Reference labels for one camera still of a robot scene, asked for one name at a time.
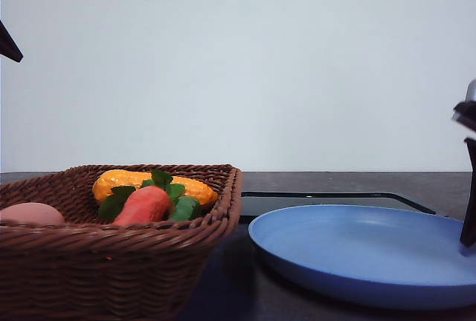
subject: dark countertop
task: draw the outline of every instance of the dark countertop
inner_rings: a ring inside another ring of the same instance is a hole
[[[45,172],[1,174],[3,184]],[[243,191],[393,192],[463,219],[470,172],[244,172]],[[257,257],[248,225],[213,252],[178,320],[476,320],[476,305],[446,311],[392,311],[352,305],[286,281]]]

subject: wicker basket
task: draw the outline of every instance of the wicker basket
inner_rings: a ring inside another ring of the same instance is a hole
[[[97,217],[91,187],[109,169],[196,178],[219,193],[206,215],[117,227]],[[0,185],[0,209],[37,201],[67,224],[0,221],[0,316],[48,320],[173,320],[207,257],[238,223],[241,172],[231,165],[89,165]]]

